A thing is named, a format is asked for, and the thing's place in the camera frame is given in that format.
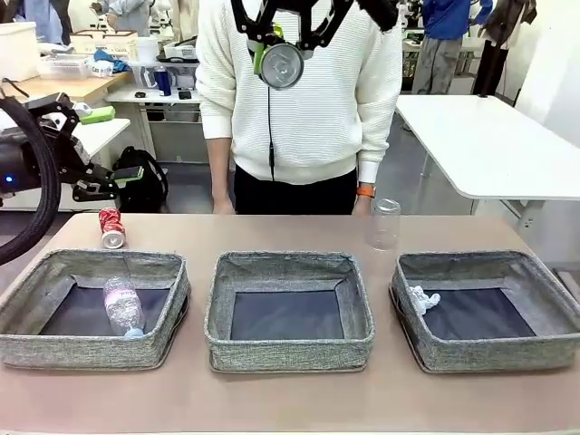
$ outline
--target clear plastic cup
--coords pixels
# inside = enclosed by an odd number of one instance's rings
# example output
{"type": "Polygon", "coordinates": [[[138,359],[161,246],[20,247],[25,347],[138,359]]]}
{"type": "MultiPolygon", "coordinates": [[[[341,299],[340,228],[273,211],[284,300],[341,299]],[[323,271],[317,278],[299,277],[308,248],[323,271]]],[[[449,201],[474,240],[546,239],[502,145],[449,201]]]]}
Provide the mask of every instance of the clear plastic cup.
{"type": "Polygon", "coordinates": [[[378,199],[367,231],[367,243],[380,251],[397,250],[401,224],[401,205],[391,199],[378,199]]]}

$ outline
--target black backpack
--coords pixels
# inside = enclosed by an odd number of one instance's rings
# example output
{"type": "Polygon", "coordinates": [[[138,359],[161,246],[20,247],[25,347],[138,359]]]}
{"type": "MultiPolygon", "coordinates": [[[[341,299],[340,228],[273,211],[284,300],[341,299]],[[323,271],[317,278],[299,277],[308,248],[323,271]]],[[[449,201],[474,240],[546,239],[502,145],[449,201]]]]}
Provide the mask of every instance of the black backpack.
{"type": "Polygon", "coordinates": [[[143,177],[120,189],[121,213],[159,213],[167,199],[169,183],[161,166],[145,150],[127,147],[113,170],[143,167],[143,177]]]}

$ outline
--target clear water bottle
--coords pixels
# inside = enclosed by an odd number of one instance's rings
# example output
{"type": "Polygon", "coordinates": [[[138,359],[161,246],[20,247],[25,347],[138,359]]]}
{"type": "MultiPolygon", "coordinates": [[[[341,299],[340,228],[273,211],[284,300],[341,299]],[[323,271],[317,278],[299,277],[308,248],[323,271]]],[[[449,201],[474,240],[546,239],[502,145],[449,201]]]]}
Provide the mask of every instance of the clear water bottle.
{"type": "Polygon", "coordinates": [[[125,337],[142,337],[145,316],[130,279],[114,276],[107,281],[103,292],[112,330],[125,337]]]}

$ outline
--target dark basket lining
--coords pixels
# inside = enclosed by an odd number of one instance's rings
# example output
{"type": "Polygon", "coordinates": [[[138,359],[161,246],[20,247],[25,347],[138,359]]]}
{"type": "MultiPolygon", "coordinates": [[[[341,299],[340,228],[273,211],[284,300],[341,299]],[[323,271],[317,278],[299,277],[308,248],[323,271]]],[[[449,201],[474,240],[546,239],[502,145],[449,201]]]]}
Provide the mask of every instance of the dark basket lining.
{"type": "Polygon", "coordinates": [[[535,337],[501,288],[430,290],[441,300],[423,316],[431,333],[441,340],[483,340],[535,337]]]}
{"type": "Polygon", "coordinates": [[[231,340],[343,338],[334,290],[236,293],[231,340]]]}
{"type": "MultiPolygon", "coordinates": [[[[137,290],[145,314],[145,331],[150,333],[167,302],[169,289],[137,290]]],[[[40,335],[114,336],[100,288],[73,285],[40,335]]]]}

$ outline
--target orange wristband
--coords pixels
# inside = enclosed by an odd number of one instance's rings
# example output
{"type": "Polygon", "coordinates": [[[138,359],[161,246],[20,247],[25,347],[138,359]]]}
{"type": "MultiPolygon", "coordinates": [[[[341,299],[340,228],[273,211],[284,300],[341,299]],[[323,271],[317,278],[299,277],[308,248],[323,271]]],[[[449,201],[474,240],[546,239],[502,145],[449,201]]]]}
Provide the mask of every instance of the orange wristband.
{"type": "Polygon", "coordinates": [[[359,197],[371,197],[374,198],[374,191],[376,190],[376,188],[372,188],[370,186],[361,186],[358,189],[356,189],[356,194],[359,197]]]}

